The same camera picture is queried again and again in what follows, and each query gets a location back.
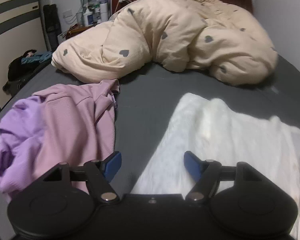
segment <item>teal cloth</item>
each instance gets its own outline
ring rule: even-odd
[[[33,62],[39,62],[42,63],[48,59],[52,58],[52,52],[44,52],[44,53],[38,53],[36,52],[31,57],[24,57],[21,59],[21,64],[27,64],[27,63],[33,63]]]

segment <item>black speaker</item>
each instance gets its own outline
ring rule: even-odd
[[[61,34],[61,25],[58,17],[58,9],[55,4],[43,6],[44,24],[51,45],[51,50],[54,52],[58,45],[58,35]]]

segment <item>gray stripe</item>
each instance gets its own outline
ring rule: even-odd
[[[33,19],[36,19],[38,17],[40,17],[39,9],[21,14],[17,17],[9,19],[9,20],[7,20],[3,23],[0,23],[0,34],[8,31],[8,30],[10,30],[14,27],[17,27],[17,26],[19,26],[23,23],[26,23],[26,22],[31,21]]]
[[[38,0],[10,0],[0,4],[0,14],[9,11],[11,9],[17,8],[22,5],[37,2]]]

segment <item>plastic container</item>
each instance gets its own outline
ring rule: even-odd
[[[83,25],[83,22],[82,22],[82,12],[77,13],[76,17],[77,17],[77,24],[78,25]]]
[[[93,25],[93,12],[87,7],[86,12],[83,14],[84,26]]]
[[[94,13],[93,13],[93,22],[97,23],[100,20],[100,5],[97,3],[94,6]]]
[[[108,13],[108,4],[107,3],[100,4],[100,13]]]
[[[101,13],[101,21],[106,22],[108,20],[109,20],[108,13],[107,12],[106,13]]]

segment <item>metal screw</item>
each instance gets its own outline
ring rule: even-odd
[[[204,198],[204,195],[200,192],[191,192],[189,194],[189,198],[192,199],[193,201],[198,201],[198,200],[202,200]]]
[[[152,197],[149,201],[150,204],[156,204],[157,201],[154,199],[154,197]]]
[[[114,200],[116,199],[117,195],[115,193],[112,193],[112,192],[106,192],[106,193],[103,193],[101,195],[101,198],[105,201],[111,201],[111,200]]]

